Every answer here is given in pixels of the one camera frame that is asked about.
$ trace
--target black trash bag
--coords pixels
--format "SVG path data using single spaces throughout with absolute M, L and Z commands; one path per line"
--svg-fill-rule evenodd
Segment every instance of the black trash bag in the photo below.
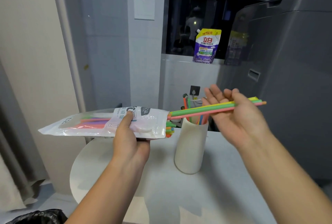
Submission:
M 6 224 L 64 224 L 67 219 L 62 210 L 48 209 L 21 215 Z

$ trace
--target detergent bag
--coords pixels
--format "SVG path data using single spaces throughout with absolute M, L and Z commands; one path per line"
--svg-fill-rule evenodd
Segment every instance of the detergent bag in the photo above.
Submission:
M 79 113 L 38 131 L 54 136 L 114 137 L 127 111 L 132 111 L 130 129 L 138 138 L 164 138 L 168 111 L 145 107 L 125 107 Z
M 217 52 L 222 31 L 216 29 L 197 30 L 194 62 L 211 64 Z

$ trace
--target window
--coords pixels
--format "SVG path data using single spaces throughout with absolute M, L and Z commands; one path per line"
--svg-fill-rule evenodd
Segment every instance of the window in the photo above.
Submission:
M 221 29 L 215 58 L 224 59 L 236 13 L 259 0 L 169 0 L 166 53 L 193 56 L 197 29 Z

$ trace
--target white cylindrical container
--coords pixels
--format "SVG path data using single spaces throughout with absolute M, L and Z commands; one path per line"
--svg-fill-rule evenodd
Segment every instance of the white cylindrical container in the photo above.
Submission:
M 183 173 L 194 174 L 200 170 L 208 126 L 209 122 L 197 125 L 183 118 L 174 157 L 176 167 Z

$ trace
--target hand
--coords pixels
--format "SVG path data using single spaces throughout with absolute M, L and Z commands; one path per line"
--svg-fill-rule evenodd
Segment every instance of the hand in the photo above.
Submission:
M 136 139 L 129 128 L 131 121 L 132 112 L 128 111 L 115 133 L 112 160 L 143 170 L 150 154 L 150 141 Z
M 234 110 L 214 113 L 211 116 L 222 135 L 238 150 L 248 143 L 263 141 L 272 135 L 263 114 L 237 88 L 221 92 L 217 85 L 213 84 L 204 91 L 206 99 L 202 99 L 203 106 L 228 101 L 235 101 L 237 104 Z

